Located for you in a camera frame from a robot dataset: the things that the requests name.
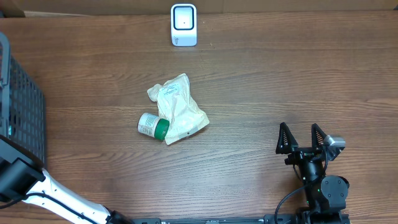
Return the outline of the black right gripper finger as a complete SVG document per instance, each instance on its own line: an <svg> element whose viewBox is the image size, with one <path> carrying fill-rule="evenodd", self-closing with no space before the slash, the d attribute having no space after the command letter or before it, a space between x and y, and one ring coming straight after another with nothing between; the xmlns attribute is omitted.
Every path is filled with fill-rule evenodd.
<svg viewBox="0 0 398 224"><path fill-rule="evenodd" d="M317 148L323 144L323 140L326 138L326 134L319 127L317 123L312 124L312 147Z"/></svg>
<svg viewBox="0 0 398 224"><path fill-rule="evenodd" d="M290 132L285 122L280 123L279 138L277 141L276 154L290 154L296 151L298 143Z"/></svg>

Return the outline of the white bottle with green cap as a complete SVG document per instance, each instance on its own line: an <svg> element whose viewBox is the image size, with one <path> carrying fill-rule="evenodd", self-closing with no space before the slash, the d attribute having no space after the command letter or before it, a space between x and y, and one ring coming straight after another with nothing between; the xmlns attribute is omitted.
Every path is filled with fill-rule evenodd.
<svg viewBox="0 0 398 224"><path fill-rule="evenodd" d="M163 141L169 130L170 122L154 114L143 113L138 121L137 130L141 134Z"/></svg>

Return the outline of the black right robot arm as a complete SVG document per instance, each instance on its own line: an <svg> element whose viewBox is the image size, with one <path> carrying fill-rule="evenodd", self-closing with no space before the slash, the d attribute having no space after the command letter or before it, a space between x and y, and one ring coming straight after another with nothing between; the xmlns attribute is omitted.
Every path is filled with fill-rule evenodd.
<svg viewBox="0 0 398 224"><path fill-rule="evenodd" d="M329 135L314 123L312 145L300 147L286 123L280 123L276 154L286 154L285 164L292 166L302 187L287 194L277 205L274 223L349 224L346 208L349 182L338 175L327 175L328 163L334 161L346 146L340 136ZM279 215L282 204L299 192L305 192L307 206L298 208L286 218Z"/></svg>

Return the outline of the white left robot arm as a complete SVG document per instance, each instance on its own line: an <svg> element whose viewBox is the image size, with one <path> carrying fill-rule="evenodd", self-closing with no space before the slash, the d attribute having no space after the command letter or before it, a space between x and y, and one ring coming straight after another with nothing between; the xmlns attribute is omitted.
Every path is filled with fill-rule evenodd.
<svg viewBox="0 0 398 224"><path fill-rule="evenodd" d="M1 136L1 208L37 205L72 223L129 224L117 211L91 202L57 182L38 157Z"/></svg>

